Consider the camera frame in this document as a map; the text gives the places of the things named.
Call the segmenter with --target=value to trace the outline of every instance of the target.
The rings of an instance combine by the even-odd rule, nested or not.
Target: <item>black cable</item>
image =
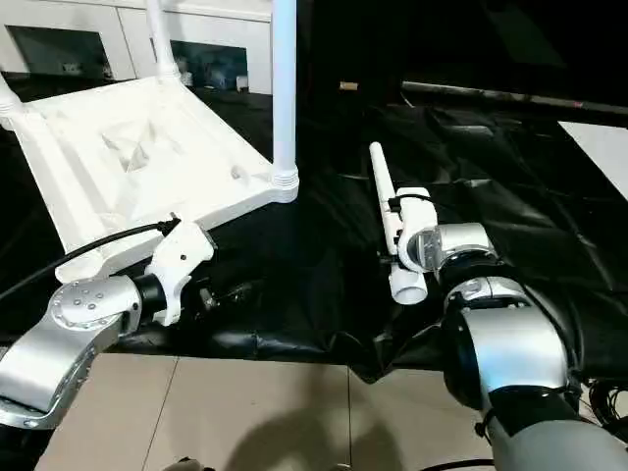
[[[423,468],[421,471],[445,471],[447,469],[472,468],[474,466],[495,466],[495,463],[489,458],[464,459],[462,461],[435,464],[434,466]]]
[[[146,233],[148,231],[159,231],[160,233],[162,233],[164,236],[166,236],[167,234],[170,233],[170,231],[172,229],[175,228],[175,226],[180,222],[181,220],[178,218],[174,218],[170,221],[162,221],[159,223],[153,223],[153,224],[147,224],[145,226],[139,226],[137,228],[132,228],[132,229],[127,229],[126,231],[122,231],[120,233],[116,233],[116,234],[111,234],[111,235],[107,235],[106,237],[102,237],[98,240],[95,240],[94,242],[90,242],[87,245],[84,245],[81,248],[78,248],[77,250],[73,250],[70,253],[67,253],[66,255],[64,255],[63,257],[59,258],[58,260],[55,260],[54,262],[52,262],[51,264],[43,267],[40,270],[37,270],[35,273],[33,273],[32,275],[27,276],[26,278],[24,278],[23,280],[15,283],[12,287],[6,289],[5,291],[3,291],[2,293],[0,293],[0,302],[2,302],[5,298],[7,298],[8,296],[10,296],[11,294],[13,294],[14,292],[18,291],[19,289],[30,285],[31,283],[34,283],[38,280],[40,280],[41,278],[45,277],[46,275],[49,275],[53,270],[55,270],[57,267],[60,267],[61,265],[68,263],[70,260],[77,258],[81,255],[83,255],[84,253],[87,253],[91,250],[93,250],[94,248],[98,248],[102,245],[105,245],[107,243],[110,242],[114,242],[116,240],[120,240],[121,238],[126,238],[129,236],[135,236],[137,234],[141,234],[141,233]]]
[[[459,213],[448,204],[443,204],[439,201],[435,201],[434,199],[432,199],[431,196],[425,196],[423,194],[416,194],[416,193],[400,194],[398,196],[395,196],[394,198],[390,198],[389,206],[391,207],[391,211],[395,213],[398,213],[399,211],[401,211],[401,200],[403,198],[414,198],[414,199],[420,199],[421,201],[428,201],[435,206],[439,206],[443,209],[446,209],[447,211],[451,211],[453,214],[457,215],[458,217],[460,216]]]
[[[628,417],[617,412],[617,397],[624,392],[628,393],[628,381],[594,381],[589,388],[589,402],[603,428],[628,444]]]

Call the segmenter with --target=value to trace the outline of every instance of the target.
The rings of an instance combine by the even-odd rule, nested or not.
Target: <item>black tarp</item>
[[[94,83],[14,79],[23,100]],[[195,90],[264,156],[272,155],[270,97]],[[382,142],[397,184],[427,187],[453,209],[443,223],[480,222],[502,258],[584,326],[585,370],[628,376],[628,203],[553,119],[437,105],[333,107],[298,115],[301,187],[211,232],[204,271],[221,300],[209,313],[189,294],[170,329],[144,326],[116,351],[348,364],[372,382],[397,367],[439,369],[438,286],[413,307],[390,296],[378,257],[384,237],[367,145]],[[15,137],[0,133],[0,288],[62,254]],[[2,306],[10,343],[43,312],[46,280]]]
[[[403,80],[626,106],[623,5],[519,0],[299,0],[300,81],[398,100]]]

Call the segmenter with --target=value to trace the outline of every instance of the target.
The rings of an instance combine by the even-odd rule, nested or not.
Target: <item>tile floor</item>
[[[105,354],[37,471],[416,471],[490,457],[476,420],[440,373]]]

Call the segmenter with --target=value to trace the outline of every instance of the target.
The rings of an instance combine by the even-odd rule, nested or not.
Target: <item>cabinet door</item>
[[[118,9],[139,77],[155,75],[146,13]],[[166,13],[173,53],[186,84],[272,93],[271,25],[265,22]]]
[[[0,68],[135,78],[115,8],[37,0],[0,0]]]

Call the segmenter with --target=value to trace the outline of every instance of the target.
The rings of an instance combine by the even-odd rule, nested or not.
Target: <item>white cabinet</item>
[[[155,75],[155,55],[144,10],[120,8],[120,19],[139,78]],[[253,93],[272,93],[268,21],[166,13],[175,59],[195,86],[235,89],[247,81]]]
[[[272,93],[272,0],[162,4],[187,84]],[[118,80],[152,76],[155,55],[144,5],[0,0],[0,69]]]
[[[37,0],[0,0],[0,69],[135,78],[114,7]]]

